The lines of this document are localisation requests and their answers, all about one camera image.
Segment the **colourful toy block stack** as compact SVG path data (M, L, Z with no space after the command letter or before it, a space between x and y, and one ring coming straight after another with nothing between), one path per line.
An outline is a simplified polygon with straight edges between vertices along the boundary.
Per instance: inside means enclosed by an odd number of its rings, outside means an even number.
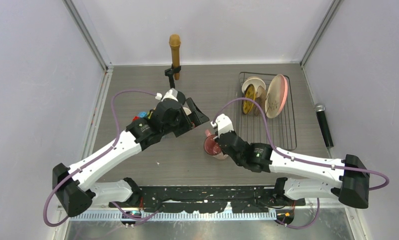
M138 119L148 119L148 120L149 120L149 119L151 118L152 113L153 113L153 110L150 110L150 111L148 111L148 112L142 111L142 112L138 113L138 114L132 119L132 122L134 122L134 121L136 121L136 120L138 120Z

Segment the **black handheld microphone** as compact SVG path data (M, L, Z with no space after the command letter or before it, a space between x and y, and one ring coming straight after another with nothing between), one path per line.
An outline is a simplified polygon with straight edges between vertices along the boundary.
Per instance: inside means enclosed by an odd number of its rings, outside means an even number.
M329 125L327 122L326 114L325 114L325 106L323 104L316 104L314 106L316 117L318 120L318 124L320 127L320 131L327 148L334 147L333 140L331 137Z

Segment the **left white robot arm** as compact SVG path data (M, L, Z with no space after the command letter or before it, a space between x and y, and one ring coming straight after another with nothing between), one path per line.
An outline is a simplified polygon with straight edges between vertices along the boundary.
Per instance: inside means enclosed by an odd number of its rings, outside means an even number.
M89 157L52 170L55 196L69 217L75 217L93 204L123 202L134 207L140 202L140 193L126 180L98 183L98 179L124 160L157 144L169 133L179 137L209 121L191 98L186 99L190 114L174 99L164 99L145 117L133 120L111 143Z

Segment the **plain pink mug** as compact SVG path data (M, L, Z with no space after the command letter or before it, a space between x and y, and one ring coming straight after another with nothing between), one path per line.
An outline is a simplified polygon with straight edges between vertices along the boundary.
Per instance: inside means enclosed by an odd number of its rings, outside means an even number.
M184 111L184 113L187 115L187 116L189 116L192 112L191 112L191 110L189 109L189 108L187 108L187 107L183 107L183 111Z

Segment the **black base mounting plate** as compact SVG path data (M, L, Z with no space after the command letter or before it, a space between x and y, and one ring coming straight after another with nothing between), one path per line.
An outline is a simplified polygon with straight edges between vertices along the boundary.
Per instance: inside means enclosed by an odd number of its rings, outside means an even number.
M137 208L148 213L192 214L221 213L231 207L233 213L263 213L269 209L304 206L305 200L290 200L277 194L273 186L142 186L131 200L119 202L121 208Z

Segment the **aluminium frame rail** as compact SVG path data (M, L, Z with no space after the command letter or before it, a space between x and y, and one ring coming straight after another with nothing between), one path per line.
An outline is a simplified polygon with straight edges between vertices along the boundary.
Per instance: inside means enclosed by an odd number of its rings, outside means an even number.
M108 67L104 74L100 83L100 87L97 93L95 108L93 109L93 113L91 114L90 120L88 122L87 133L84 140L84 147L81 156L79 159L72 161L69 165L78 163L85 158L89 157L92 153L94 153L95 141L104 109L104 105L107 99L107 93L109 90L110 81L113 74L113 67Z

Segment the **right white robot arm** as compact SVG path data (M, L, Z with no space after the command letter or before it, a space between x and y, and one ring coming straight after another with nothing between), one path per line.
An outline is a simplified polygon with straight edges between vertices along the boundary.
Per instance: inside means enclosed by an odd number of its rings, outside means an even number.
M238 166L252 172L303 177L276 181L273 200L279 205L309 197L335 198L349 207L368 208L370 174L355 155L326 159L291 153L265 143L248 143L234 131L220 134L215 141Z

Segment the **large pink cream plate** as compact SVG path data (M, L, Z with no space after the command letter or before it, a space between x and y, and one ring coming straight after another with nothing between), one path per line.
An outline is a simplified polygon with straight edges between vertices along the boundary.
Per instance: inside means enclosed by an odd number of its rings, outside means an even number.
M265 100L265 113L270 119L276 118L283 110L288 95L287 78L282 75L276 75L268 88Z

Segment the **brown microphone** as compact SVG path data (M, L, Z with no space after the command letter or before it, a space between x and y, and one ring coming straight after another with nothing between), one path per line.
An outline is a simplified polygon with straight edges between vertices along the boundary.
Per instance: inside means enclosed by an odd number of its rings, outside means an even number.
M172 34L169 37L169 46L171 48L172 68L180 66L180 46L181 39L178 34Z

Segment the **yellow plate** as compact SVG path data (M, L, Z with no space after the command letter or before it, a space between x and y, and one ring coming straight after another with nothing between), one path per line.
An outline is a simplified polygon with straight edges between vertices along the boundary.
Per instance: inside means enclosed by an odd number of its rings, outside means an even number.
M246 87L243 97L247 100L242 100L241 110L244 115L247 115L253 110L254 103L252 101L256 99L256 88L253 84Z

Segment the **pink patterned mug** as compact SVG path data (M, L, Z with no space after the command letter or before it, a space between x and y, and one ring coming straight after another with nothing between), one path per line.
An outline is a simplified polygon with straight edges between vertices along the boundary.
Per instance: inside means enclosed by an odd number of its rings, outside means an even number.
M217 138L217 135L212 133L210 130L205 131L206 134L206 139L204 141L204 150L205 152L218 159L218 160L224 160L228 157L227 154L224 154L218 143L215 141Z

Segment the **white ceramic bowl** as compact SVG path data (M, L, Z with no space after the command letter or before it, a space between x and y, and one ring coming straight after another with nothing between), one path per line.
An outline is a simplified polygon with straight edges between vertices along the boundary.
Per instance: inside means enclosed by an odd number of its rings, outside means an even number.
M249 85L253 85L256 92L259 95L266 92L266 88L267 88L266 83L262 80L262 78L260 78L258 76L251 76L247 80L244 81L242 88L241 88L242 93L245 93L245 91Z

